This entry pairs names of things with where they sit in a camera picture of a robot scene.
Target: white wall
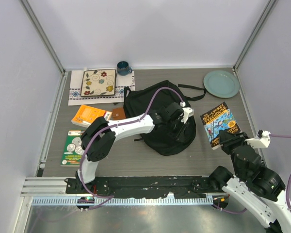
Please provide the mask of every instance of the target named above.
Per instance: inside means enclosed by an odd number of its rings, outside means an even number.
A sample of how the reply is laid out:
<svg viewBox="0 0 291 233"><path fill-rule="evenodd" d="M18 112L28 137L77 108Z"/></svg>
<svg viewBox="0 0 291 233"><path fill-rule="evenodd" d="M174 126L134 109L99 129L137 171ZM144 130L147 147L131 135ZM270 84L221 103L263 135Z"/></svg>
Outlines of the white wall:
<svg viewBox="0 0 291 233"><path fill-rule="evenodd" d="M234 65L268 0L29 0L65 68Z"/></svg>
<svg viewBox="0 0 291 233"><path fill-rule="evenodd" d="M60 73L17 0L0 1L0 233L37 168Z"/></svg>
<svg viewBox="0 0 291 233"><path fill-rule="evenodd" d="M280 0L240 67L257 129L291 134L291 0ZM264 155L287 184L291 139L272 138Z"/></svg>

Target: green book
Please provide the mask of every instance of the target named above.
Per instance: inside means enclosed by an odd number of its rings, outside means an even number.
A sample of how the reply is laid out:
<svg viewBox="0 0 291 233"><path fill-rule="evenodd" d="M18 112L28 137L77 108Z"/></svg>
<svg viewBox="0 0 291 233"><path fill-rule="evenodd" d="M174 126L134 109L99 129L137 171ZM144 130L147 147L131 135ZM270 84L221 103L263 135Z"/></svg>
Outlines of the green book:
<svg viewBox="0 0 291 233"><path fill-rule="evenodd" d="M84 153L81 135L85 130L70 130L64 147L61 166L79 166Z"/></svg>

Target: ceramic mug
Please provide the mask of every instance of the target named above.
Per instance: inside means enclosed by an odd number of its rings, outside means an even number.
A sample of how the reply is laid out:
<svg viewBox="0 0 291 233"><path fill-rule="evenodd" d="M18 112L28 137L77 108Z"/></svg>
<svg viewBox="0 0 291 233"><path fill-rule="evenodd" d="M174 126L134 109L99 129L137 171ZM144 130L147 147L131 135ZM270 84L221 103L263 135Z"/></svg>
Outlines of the ceramic mug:
<svg viewBox="0 0 291 233"><path fill-rule="evenodd" d="M132 73L132 69L129 66L128 62L122 61L119 62L116 66L117 73L119 75L125 76Z"/></svg>

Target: light blue plate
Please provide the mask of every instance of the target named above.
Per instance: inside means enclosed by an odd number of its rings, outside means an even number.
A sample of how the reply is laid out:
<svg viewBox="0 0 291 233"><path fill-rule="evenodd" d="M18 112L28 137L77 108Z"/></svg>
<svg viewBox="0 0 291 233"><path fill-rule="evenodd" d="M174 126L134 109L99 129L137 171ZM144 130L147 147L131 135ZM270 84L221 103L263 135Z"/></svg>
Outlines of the light blue plate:
<svg viewBox="0 0 291 233"><path fill-rule="evenodd" d="M210 94L220 98L231 98L235 96L240 89L237 78L224 70L209 72L204 77L204 86Z"/></svg>

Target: backpack strap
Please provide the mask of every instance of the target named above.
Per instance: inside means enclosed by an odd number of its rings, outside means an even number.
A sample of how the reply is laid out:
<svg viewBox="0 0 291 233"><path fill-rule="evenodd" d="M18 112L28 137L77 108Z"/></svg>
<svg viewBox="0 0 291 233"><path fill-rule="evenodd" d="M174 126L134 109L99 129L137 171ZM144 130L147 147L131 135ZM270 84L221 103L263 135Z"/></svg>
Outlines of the backpack strap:
<svg viewBox="0 0 291 233"><path fill-rule="evenodd" d="M194 89L194 90L202 90L204 91L203 95L200 96L195 96L195 97L188 97L188 96L184 96L188 101L198 101L201 100L202 98L205 97L205 94L207 93L207 90L205 88L201 88L201 87L197 87L197 86L191 86L191 85L185 85L185 84L178 84L178 87L182 87L182 88L190 88L190 89Z"/></svg>
<svg viewBox="0 0 291 233"><path fill-rule="evenodd" d="M125 87L124 87L124 101L125 101L125 99L126 99L126 97L127 97L127 91L129 91L128 94L130 94L131 89L129 88L129 86L125 86Z"/></svg>

